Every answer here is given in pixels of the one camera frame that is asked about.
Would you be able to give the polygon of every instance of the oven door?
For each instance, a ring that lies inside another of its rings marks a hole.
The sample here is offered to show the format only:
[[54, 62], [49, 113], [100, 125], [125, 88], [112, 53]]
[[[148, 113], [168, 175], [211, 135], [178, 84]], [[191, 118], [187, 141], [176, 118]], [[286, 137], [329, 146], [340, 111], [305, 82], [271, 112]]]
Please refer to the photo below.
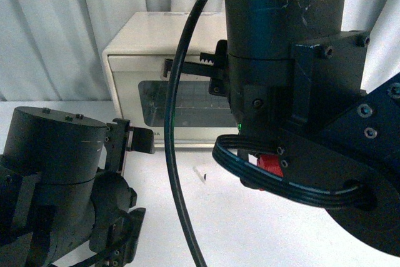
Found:
[[[156, 147], [164, 147], [166, 58], [173, 56], [108, 57], [121, 117], [153, 130]], [[186, 61], [199, 62], [199, 56], [187, 56]], [[227, 99], [210, 95], [208, 84], [209, 78], [182, 74], [174, 120], [176, 147], [213, 147], [219, 135], [238, 133]]]

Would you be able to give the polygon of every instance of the red component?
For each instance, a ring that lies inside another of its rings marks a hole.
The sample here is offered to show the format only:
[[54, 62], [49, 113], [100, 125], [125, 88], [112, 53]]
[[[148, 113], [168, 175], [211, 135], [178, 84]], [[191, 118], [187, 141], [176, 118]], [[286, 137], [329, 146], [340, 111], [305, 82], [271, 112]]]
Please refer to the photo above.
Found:
[[277, 176], [283, 177], [281, 166], [279, 165], [279, 158], [274, 154], [262, 154], [257, 159], [257, 166], [273, 173]]

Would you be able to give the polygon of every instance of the flat black cable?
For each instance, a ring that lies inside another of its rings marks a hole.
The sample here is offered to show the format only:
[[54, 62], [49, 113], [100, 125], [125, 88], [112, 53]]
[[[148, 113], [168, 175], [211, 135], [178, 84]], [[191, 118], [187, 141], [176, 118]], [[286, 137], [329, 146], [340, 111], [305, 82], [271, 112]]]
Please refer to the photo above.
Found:
[[165, 154], [169, 175], [169, 182], [171, 184], [172, 195], [181, 222], [182, 230], [186, 238], [187, 245], [189, 246], [193, 260], [196, 266], [207, 266], [203, 254], [194, 235], [193, 227], [190, 221], [188, 209], [186, 208], [181, 184], [179, 181], [178, 168], [176, 165], [175, 147], [174, 147], [174, 114], [176, 106], [176, 95], [178, 92], [179, 80], [181, 72], [188, 52], [189, 43], [192, 38], [194, 28], [201, 15], [201, 12], [206, 5], [207, 0], [197, 0], [194, 4], [192, 11], [187, 17], [184, 26], [174, 61], [171, 67], [169, 76], [168, 89], [166, 95], [166, 110], [164, 119], [164, 141], [165, 141]]
[[340, 190], [323, 190], [287, 182], [284, 178], [268, 173], [241, 159], [230, 152], [229, 149], [246, 151], [256, 149], [258, 153], [271, 153], [272, 148], [266, 146], [264, 141], [227, 134], [218, 137], [212, 151], [212, 156], [224, 169], [265, 191], [298, 203], [325, 209], [367, 208], [374, 205], [374, 198], [371, 197], [370, 190], [361, 183], [355, 183]]

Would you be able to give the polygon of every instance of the toaster oven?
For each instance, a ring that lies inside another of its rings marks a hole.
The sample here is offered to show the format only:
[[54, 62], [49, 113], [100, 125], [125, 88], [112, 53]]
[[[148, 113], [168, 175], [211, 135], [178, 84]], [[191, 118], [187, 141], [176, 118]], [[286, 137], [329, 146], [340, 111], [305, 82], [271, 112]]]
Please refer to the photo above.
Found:
[[[187, 13], [136, 13], [102, 53], [104, 72], [117, 115], [154, 132], [164, 146], [164, 110], [168, 78], [165, 59], [173, 59]], [[224, 13], [203, 13], [186, 61], [199, 63], [200, 53], [214, 53], [226, 39]], [[208, 93], [209, 78], [182, 74], [176, 101], [176, 147], [212, 147], [221, 134], [236, 134], [228, 101]]]

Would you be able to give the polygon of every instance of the scratches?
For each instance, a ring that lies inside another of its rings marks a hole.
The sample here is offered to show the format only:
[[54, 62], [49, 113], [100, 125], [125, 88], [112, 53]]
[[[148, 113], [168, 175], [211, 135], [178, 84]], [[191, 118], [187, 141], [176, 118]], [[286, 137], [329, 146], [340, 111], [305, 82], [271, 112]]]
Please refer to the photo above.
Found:
[[307, 27], [308, 22], [307, 22], [306, 18], [304, 18], [304, 14], [301, 15], [301, 20], [302, 20], [302, 23]]
[[308, 76], [308, 74], [303, 70], [303, 67], [299, 64], [296, 63], [296, 67], [299, 68], [299, 70], [303, 73], [304, 77], [311, 83], [311, 78]]

